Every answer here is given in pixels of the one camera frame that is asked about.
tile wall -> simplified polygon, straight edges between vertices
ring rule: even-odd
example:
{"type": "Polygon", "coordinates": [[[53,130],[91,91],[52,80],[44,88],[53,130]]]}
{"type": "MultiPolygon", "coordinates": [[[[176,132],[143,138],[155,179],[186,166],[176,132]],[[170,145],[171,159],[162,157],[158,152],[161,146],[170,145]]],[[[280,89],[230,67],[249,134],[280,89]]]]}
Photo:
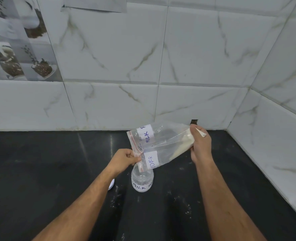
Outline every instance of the tile wall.
{"type": "Polygon", "coordinates": [[[0,17],[0,58],[16,68],[11,75],[0,60],[0,130],[192,119],[227,129],[296,4],[127,0],[126,13],[115,13],[63,0],[0,1],[11,10],[0,17]],[[41,59],[54,75],[34,74],[41,59]]]}
{"type": "Polygon", "coordinates": [[[296,210],[296,7],[228,131],[296,210]]]}

ziplock bag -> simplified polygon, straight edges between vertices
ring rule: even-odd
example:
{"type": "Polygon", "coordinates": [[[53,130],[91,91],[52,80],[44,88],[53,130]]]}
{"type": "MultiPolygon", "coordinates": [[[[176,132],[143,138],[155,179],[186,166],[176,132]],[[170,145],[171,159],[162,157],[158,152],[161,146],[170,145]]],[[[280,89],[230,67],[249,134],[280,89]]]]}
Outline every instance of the ziplock bag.
{"type": "Polygon", "coordinates": [[[194,143],[189,126],[173,122],[151,123],[128,131],[127,135],[134,156],[141,155],[141,162],[138,162],[141,173],[170,162],[194,143]]]}

bottle label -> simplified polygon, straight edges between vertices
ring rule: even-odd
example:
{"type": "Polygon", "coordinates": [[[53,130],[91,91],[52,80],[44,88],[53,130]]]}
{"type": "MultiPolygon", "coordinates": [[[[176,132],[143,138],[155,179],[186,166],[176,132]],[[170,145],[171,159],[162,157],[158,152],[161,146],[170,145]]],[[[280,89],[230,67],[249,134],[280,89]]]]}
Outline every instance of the bottle label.
{"type": "Polygon", "coordinates": [[[151,188],[153,181],[149,184],[146,184],[146,185],[139,185],[139,184],[135,183],[134,180],[131,178],[131,183],[132,183],[132,186],[134,187],[134,189],[137,190],[138,192],[146,192],[147,190],[149,190],[151,188]]]}
{"type": "Polygon", "coordinates": [[[154,132],[150,124],[137,129],[138,135],[144,143],[153,143],[155,140],[154,132]]]}
{"type": "Polygon", "coordinates": [[[146,152],[144,155],[148,169],[154,169],[159,166],[157,151],[146,152]]]}

left hand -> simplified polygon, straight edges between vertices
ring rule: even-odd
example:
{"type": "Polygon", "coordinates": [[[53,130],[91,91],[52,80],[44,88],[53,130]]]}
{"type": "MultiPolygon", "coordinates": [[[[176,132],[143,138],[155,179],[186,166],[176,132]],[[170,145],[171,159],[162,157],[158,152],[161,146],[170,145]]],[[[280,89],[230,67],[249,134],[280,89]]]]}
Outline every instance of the left hand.
{"type": "Polygon", "coordinates": [[[131,164],[141,161],[141,157],[134,157],[134,152],[130,149],[119,149],[110,160],[107,169],[111,171],[113,178],[117,177],[131,164]]]}

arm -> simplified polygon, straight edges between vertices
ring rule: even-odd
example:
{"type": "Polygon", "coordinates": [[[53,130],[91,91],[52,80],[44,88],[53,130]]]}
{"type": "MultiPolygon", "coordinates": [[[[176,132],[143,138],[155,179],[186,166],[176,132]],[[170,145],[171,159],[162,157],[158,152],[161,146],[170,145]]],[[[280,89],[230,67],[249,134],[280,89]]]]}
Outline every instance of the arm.
{"type": "Polygon", "coordinates": [[[194,147],[191,149],[191,158],[196,165],[212,240],[266,241],[235,199],[214,163],[209,134],[207,133],[207,136],[203,138],[195,128],[204,133],[207,131],[197,125],[190,126],[195,139],[194,147]]]}
{"type": "Polygon", "coordinates": [[[98,218],[112,179],[140,161],[132,150],[119,149],[84,193],[46,226],[33,241],[86,241],[98,218]]]}

